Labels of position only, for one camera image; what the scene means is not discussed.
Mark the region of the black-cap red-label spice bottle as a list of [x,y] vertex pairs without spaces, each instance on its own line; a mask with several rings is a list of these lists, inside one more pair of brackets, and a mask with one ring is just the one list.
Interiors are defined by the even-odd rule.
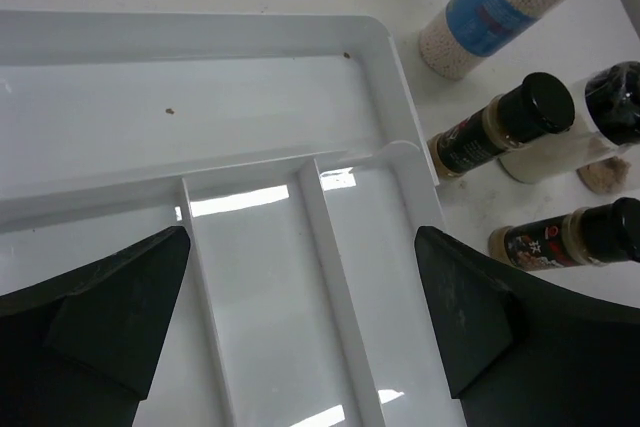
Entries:
[[524,271],[602,267],[639,260],[639,201],[597,207],[494,230],[489,256]]

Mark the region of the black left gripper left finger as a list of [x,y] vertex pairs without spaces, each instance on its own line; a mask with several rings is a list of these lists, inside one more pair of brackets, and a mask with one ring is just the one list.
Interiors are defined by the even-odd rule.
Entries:
[[146,400],[191,248],[171,226],[1,298],[4,426],[130,426]]

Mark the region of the black-top white powder bottle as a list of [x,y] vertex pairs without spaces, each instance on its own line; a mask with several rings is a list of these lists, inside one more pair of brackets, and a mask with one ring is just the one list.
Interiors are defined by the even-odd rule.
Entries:
[[575,119],[499,159],[515,180],[535,184],[623,153],[639,143],[639,63],[615,64],[569,87]]

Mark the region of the black-top brown powder bottle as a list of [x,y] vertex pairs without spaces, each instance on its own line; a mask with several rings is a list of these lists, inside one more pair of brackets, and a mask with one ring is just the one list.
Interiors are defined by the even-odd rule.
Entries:
[[588,142],[589,163],[576,174],[597,195],[614,195],[639,188],[639,143],[615,145],[606,139]]

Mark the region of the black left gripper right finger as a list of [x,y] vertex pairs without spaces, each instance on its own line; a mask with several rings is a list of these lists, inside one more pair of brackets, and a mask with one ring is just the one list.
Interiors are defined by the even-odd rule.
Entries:
[[639,312],[491,259],[433,226],[415,236],[450,395],[470,426],[635,426]]

